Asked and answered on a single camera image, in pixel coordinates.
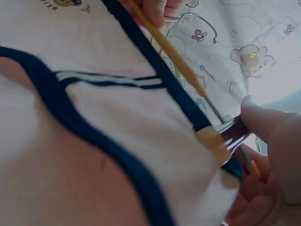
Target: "teddy bear print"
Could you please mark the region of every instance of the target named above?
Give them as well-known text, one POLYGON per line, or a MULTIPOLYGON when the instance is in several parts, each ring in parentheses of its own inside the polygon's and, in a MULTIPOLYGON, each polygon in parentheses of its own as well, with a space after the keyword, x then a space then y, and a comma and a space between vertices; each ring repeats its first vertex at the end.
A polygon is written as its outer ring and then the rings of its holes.
POLYGON ((258 48, 255 45, 247 45, 240 50, 234 49, 230 53, 230 58, 240 65, 241 72, 246 78, 260 78, 276 64, 274 58, 267 55, 265 46, 258 48))

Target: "fingernail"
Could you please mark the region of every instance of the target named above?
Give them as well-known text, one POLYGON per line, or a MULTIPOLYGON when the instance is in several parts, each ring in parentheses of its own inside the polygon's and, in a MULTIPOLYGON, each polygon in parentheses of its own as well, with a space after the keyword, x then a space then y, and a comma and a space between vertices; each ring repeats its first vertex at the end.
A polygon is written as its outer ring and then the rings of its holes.
POLYGON ((243 107, 251 107, 251 106, 254 106, 254 105, 257 105, 257 104, 254 102, 253 97, 252 97, 251 95, 248 95, 248 96, 246 96, 246 97, 243 99, 241 105, 242 105, 243 107))

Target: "hand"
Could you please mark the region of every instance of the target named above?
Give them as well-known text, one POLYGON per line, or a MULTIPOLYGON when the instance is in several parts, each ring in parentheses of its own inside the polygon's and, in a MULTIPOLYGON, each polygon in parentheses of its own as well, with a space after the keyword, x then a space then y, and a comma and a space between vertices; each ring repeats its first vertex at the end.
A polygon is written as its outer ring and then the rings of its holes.
MULTIPOLYGON (((177 17, 183 9, 186 1, 187 0, 134 0, 134 2, 141 7, 149 21, 159 29, 166 26, 164 17, 177 17)), ((142 25, 127 0, 119 0, 119 2, 124 6, 129 14, 134 17, 134 20, 138 23, 138 25, 142 25)))
MULTIPOLYGON (((268 144, 269 155, 244 146, 261 171, 261 180, 245 174, 226 222, 229 226, 301 225, 301 115, 263 109, 246 97, 241 116, 249 130, 268 144)), ((235 155, 242 162, 239 152, 235 155)))

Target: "finger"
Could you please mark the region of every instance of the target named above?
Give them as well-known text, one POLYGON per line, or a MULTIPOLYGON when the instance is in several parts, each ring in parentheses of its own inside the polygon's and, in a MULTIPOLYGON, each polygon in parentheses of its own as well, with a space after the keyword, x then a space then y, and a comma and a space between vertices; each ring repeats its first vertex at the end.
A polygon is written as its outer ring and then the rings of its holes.
POLYGON ((241 105, 241 117, 248 129, 265 143, 276 126, 297 115, 275 109, 264 109, 253 102, 251 96, 244 98, 241 105))
POLYGON ((171 18, 177 17, 183 10, 186 2, 187 0, 167 1, 164 16, 171 18))
POLYGON ((164 10, 167 0, 144 0, 142 9, 145 16, 157 28, 163 28, 165 24, 164 10))
POLYGON ((244 210, 244 208, 247 206, 247 204, 248 204, 248 201, 241 194, 238 194, 229 213, 226 216, 225 221, 230 222, 231 219, 234 219, 238 214, 240 214, 244 210))
MULTIPOLYGON (((243 147, 244 152, 248 155, 248 157, 251 160, 254 160, 261 174, 261 181, 266 183, 271 173, 268 157, 258 153, 257 151, 245 144, 242 144, 241 147, 243 147)), ((241 162, 243 166, 246 166, 246 162, 243 156, 241 155, 241 147, 238 147, 238 149, 234 152, 234 156, 241 162)))
POLYGON ((272 211, 275 201, 271 196, 257 196, 232 221, 229 226, 256 226, 272 211))

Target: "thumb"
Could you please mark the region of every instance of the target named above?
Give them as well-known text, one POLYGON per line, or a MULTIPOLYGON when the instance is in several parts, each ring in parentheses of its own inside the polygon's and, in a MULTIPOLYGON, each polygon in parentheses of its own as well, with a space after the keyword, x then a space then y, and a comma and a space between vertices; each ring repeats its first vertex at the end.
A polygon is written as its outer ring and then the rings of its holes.
POLYGON ((142 9, 145 16, 157 28, 165 26, 164 10, 167 0, 144 0, 142 9))
POLYGON ((246 96, 241 104, 241 118, 244 124, 265 143, 268 143, 271 132, 278 125, 296 115, 297 113, 261 108, 253 102, 251 96, 246 96))

